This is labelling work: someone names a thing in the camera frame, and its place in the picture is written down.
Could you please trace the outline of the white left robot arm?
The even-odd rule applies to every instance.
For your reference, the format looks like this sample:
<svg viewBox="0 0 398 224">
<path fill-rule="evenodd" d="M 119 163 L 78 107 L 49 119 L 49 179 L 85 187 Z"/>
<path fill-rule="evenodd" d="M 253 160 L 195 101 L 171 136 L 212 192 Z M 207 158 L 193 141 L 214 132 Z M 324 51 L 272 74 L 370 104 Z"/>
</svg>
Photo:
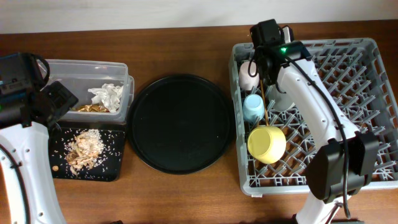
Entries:
<svg viewBox="0 0 398 224">
<path fill-rule="evenodd" d="M 49 132 L 78 102 L 60 82 L 41 93 L 49 106 L 44 123 L 15 124 L 1 130 L 1 169 L 12 223 L 65 223 L 53 182 L 49 161 Z"/>
</svg>

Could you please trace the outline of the yellow bowl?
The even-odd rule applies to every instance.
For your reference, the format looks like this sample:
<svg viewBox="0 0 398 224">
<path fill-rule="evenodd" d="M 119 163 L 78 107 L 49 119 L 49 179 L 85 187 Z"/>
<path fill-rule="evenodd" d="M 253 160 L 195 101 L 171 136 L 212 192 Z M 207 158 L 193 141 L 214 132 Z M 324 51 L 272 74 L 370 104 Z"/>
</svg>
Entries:
<svg viewBox="0 0 398 224">
<path fill-rule="evenodd" d="M 263 164 L 273 164 L 284 154 L 287 141 L 281 129 L 275 126 L 258 126 L 254 128 L 247 140 L 247 149 Z"/>
</svg>

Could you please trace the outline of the blue cup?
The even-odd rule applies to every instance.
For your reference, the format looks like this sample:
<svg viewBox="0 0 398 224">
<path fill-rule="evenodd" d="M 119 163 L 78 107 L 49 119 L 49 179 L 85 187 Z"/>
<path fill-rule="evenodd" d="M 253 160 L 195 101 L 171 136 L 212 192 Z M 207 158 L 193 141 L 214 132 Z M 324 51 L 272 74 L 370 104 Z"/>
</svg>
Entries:
<svg viewBox="0 0 398 224">
<path fill-rule="evenodd" d="M 265 115 L 265 107 L 262 97 L 257 94 L 248 95 L 243 103 L 243 118 L 245 121 L 255 123 L 258 118 Z"/>
</svg>

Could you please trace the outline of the pink cup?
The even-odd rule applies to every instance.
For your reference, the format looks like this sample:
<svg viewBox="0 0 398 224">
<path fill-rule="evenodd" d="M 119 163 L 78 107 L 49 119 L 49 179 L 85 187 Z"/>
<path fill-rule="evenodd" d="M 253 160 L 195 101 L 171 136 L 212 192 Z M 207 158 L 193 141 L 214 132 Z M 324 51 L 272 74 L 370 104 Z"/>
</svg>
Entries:
<svg viewBox="0 0 398 224">
<path fill-rule="evenodd" d="M 242 90 L 251 91 L 259 85 L 259 75 L 256 72 L 256 63 L 249 61 L 242 63 L 239 69 L 239 86 Z"/>
</svg>

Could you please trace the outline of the white tissue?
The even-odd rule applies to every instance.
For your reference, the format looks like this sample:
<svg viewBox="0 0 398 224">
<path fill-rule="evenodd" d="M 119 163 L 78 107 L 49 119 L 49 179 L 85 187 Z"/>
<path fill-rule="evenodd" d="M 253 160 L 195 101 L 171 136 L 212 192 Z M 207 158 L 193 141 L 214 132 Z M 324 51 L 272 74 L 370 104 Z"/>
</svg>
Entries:
<svg viewBox="0 0 398 224">
<path fill-rule="evenodd" d="M 88 93 L 94 94 L 91 102 L 93 105 L 104 106 L 110 113 L 115 113 L 120 107 L 123 86 L 114 84 L 103 84 L 101 88 L 90 88 Z"/>
</svg>

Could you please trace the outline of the gold brown snack wrapper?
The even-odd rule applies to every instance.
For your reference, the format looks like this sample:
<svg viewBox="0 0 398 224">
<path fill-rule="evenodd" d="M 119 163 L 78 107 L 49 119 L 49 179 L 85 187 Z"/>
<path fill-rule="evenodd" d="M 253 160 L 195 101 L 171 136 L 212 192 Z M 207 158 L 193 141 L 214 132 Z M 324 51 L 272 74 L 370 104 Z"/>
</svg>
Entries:
<svg viewBox="0 0 398 224">
<path fill-rule="evenodd" d="M 92 113 L 109 113 L 109 110 L 103 105 L 95 104 L 95 105 L 81 105 L 77 108 L 74 108 L 73 111 L 77 112 L 92 112 Z"/>
</svg>

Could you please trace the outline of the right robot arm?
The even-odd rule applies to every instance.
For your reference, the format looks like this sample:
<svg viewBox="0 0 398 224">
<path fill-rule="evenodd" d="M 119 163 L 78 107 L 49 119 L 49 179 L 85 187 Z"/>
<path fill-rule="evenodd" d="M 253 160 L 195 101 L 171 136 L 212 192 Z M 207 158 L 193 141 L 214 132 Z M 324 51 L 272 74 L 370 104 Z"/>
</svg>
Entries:
<svg viewBox="0 0 398 224">
<path fill-rule="evenodd" d="M 348 199 L 372 180 L 376 135 L 362 133 L 340 110 L 300 41 L 257 45 L 254 59 L 258 71 L 293 101 L 317 150 L 305 168 L 310 192 L 295 222 L 330 223 L 339 208 L 350 218 Z"/>
</svg>

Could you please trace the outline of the wooden chopstick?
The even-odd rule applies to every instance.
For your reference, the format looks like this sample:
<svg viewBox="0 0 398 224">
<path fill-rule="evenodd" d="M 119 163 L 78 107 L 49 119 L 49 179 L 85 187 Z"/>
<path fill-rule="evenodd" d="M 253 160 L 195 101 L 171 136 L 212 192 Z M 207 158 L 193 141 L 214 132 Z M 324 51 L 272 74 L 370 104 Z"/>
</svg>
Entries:
<svg viewBox="0 0 398 224">
<path fill-rule="evenodd" d="M 268 120 L 268 113 L 267 113 L 267 106 L 266 106 L 266 98 L 265 98 L 263 79 L 260 79 L 260 87 L 261 87 L 261 96 L 262 96 L 263 105 L 264 105 L 264 120 L 265 120 L 266 126 L 268 126 L 269 125 L 269 120 Z"/>
</svg>

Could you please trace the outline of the grey plate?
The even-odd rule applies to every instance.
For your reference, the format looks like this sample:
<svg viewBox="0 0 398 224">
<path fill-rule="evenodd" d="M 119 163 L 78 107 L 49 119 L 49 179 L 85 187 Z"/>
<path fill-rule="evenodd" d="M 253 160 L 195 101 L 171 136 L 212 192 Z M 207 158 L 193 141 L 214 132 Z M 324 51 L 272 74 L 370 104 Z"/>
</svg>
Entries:
<svg viewBox="0 0 398 224">
<path fill-rule="evenodd" d="M 280 93 L 275 85 L 271 85 L 271 90 L 268 94 L 269 101 L 274 101 L 273 110 L 283 112 L 292 109 L 295 103 L 290 99 L 286 93 Z"/>
</svg>

